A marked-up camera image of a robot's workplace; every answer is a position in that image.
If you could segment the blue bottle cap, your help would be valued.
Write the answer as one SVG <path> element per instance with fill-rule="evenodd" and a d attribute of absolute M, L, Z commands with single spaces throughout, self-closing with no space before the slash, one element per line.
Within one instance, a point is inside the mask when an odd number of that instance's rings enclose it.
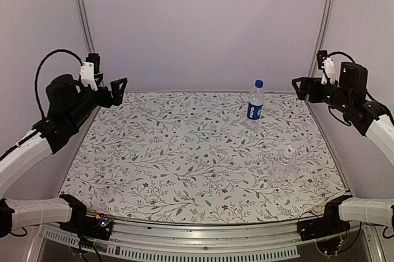
<path fill-rule="evenodd" d="M 263 81 L 262 80 L 256 80 L 255 81 L 255 87 L 261 89 L 263 87 Z"/>

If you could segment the Pepsi bottle blue label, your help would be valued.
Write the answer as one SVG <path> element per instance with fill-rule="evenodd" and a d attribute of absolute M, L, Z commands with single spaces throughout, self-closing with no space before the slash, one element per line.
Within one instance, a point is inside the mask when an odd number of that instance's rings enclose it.
<path fill-rule="evenodd" d="M 250 128 L 256 128 L 259 126 L 261 118 L 261 111 L 265 101 L 265 94 L 263 88 L 259 89 L 255 87 L 249 93 L 248 106 L 247 106 L 247 125 Z"/>

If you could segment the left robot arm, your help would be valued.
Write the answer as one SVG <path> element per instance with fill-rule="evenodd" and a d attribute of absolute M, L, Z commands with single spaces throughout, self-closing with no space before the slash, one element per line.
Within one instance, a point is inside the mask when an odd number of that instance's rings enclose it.
<path fill-rule="evenodd" d="M 47 115 L 1 156 L 1 192 L 5 193 L 32 167 L 60 151 L 96 107 L 119 106 L 126 85 L 125 77 L 111 82 L 109 87 L 83 84 L 70 74 L 55 78 L 46 88 Z M 59 223 L 64 230 L 85 234 L 92 227 L 86 213 L 86 206 L 69 194 L 44 200 L 2 197 L 1 237 L 16 229 L 46 223 Z"/>

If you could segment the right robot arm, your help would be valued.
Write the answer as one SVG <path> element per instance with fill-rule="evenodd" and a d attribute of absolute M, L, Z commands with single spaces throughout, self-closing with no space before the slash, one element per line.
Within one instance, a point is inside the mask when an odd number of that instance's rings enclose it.
<path fill-rule="evenodd" d="M 339 80 L 329 76 L 300 77 L 292 80 L 299 100 L 325 103 L 329 109 L 342 113 L 344 122 L 353 126 L 374 143 L 384 156 L 393 161 L 393 121 L 386 106 L 367 100 L 368 71 L 352 63 L 341 64 Z M 393 227 L 393 201 L 390 199 L 365 199 L 343 195 L 329 201 L 322 217 L 300 221 L 297 230 L 302 240 L 338 234 L 350 229 L 350 222 L 377 224 Z"/>

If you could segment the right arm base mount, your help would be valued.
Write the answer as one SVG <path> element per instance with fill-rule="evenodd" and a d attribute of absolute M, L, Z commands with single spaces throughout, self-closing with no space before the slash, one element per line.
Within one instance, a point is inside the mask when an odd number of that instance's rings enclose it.
<path fill-rule="evenodd" d="M 321 217 L 297 221 L 297 232 L 302 241 L 319 239 L 350 230 L 350 223 L 339 217 L 339 205 L 329 202 L 324 208 Z"/>

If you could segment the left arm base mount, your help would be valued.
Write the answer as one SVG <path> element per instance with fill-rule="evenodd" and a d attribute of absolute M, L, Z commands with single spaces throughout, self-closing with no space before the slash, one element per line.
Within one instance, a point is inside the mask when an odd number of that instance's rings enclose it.
<path fill-rule="evenodd" d="M 60 198 L 71 207 L 71 218 L 67 222 L 59 223 L 60 229 L 84 237 L 100 240 L 110 239 L 113 228 L 112 221 L 106 219 L 103 214 L 99 214 L 98 218 L 87 216 L 86 206 L 69 194 L 61 194 Z"/>

